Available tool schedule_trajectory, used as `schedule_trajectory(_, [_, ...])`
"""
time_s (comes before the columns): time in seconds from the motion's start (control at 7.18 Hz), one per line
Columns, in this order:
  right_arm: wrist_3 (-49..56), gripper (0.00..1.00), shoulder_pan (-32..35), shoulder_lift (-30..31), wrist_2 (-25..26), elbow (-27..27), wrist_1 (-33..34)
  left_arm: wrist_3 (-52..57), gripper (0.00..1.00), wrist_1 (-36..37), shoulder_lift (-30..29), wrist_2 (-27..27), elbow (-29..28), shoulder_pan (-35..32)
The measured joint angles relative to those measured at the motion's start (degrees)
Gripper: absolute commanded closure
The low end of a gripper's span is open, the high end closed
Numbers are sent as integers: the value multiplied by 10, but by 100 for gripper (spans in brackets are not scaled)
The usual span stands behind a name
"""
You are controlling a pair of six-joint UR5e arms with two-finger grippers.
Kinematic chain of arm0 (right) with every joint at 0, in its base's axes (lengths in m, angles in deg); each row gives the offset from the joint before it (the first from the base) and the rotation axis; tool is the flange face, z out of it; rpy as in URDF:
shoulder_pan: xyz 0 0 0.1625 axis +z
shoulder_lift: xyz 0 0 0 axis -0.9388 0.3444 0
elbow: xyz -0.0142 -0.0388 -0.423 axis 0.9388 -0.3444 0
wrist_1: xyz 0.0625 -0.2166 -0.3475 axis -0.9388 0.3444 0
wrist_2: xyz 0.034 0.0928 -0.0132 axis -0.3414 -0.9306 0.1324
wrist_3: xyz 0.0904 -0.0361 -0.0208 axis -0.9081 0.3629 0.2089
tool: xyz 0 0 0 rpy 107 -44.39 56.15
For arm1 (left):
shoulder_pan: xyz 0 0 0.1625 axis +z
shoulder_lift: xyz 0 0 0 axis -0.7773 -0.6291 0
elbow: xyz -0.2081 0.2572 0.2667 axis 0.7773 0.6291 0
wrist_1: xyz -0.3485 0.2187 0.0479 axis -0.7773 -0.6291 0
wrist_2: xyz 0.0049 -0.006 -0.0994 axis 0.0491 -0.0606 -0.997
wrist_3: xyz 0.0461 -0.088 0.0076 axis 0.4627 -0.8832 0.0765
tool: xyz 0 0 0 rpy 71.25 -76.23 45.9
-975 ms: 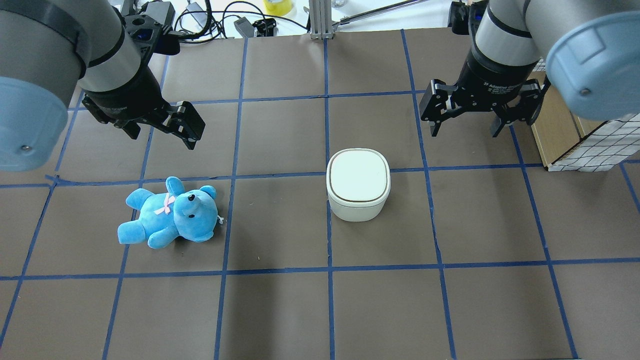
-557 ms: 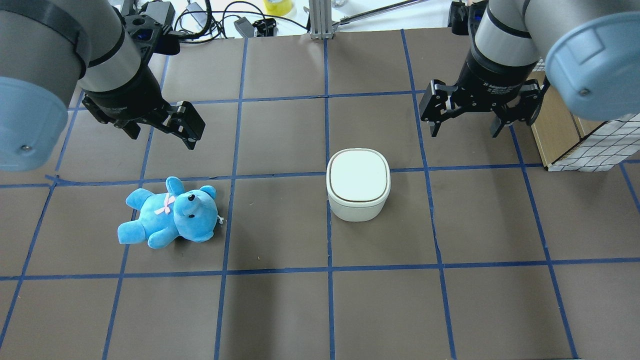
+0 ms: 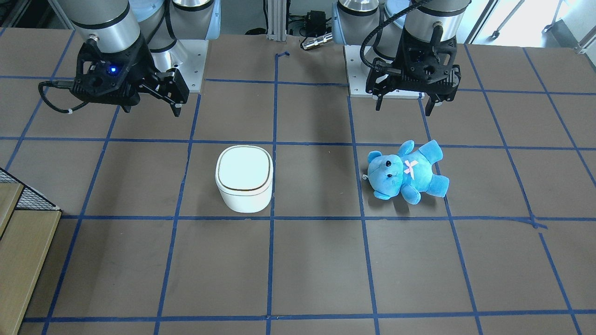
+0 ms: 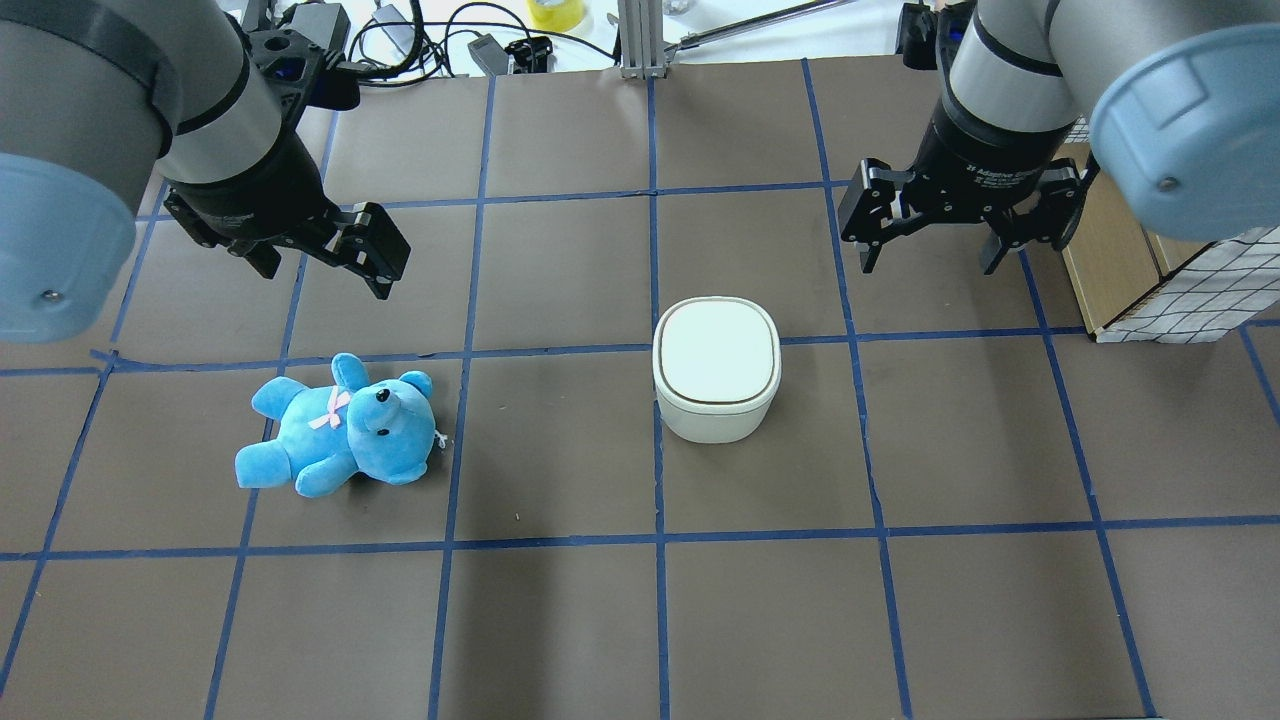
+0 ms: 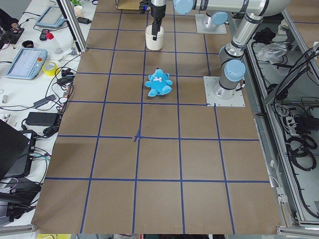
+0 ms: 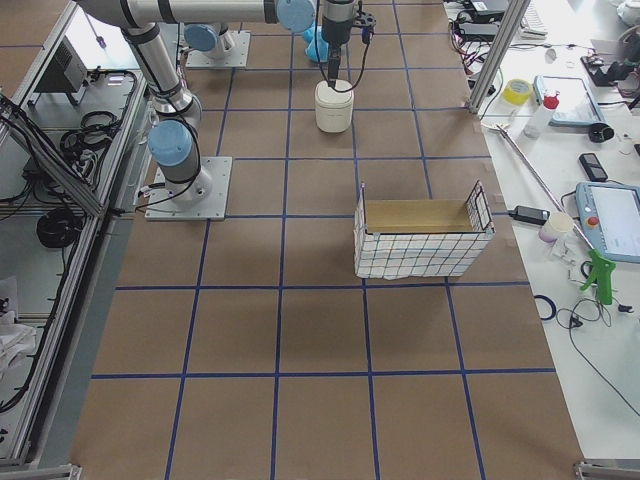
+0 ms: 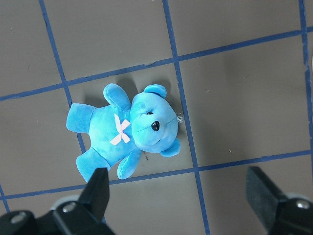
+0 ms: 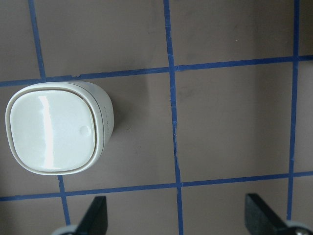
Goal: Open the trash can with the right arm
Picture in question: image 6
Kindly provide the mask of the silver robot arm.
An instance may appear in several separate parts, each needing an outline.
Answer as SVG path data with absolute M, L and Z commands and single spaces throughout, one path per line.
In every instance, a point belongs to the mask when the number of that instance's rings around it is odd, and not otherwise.
M 221 219 L 225 215 L 229 157 L 200 153 L 197 129 L 202 106 L 178 74 L 160 36 L 160 24 L 226 25 L 230 22 L 279 24 L 292 33 L 320 29 L 328 44 L 322 73 L 335 86 L 341 50 L 359 28 L 368 43 L 375 17 L 359 1 L 81 1 L 85 13 L 120 28 L 153 96 L 157 124 L 147 146 L 164 177 L 161 200 L 146 206 L 155 219 Z
M 228 57 L 235 48 L 235 41 L 222 24 L 186 24 L 184 39 L 192 50 L 213 59 Z

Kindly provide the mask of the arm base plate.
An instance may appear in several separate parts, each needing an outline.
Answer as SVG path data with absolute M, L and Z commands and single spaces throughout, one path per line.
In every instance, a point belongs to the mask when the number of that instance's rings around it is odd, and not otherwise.
M 222 221 L 226 217 L 233 159 L 202 157 L 201 170 L 189 189 L 178 195 L 186 185 L 169 182 L 168 188 L 151 191 L 148 221 Z
M 251 34 L 246 30 L 218 32 L 211 25 L 188 25 L 186 66 L 191 69 L 244 68 Z

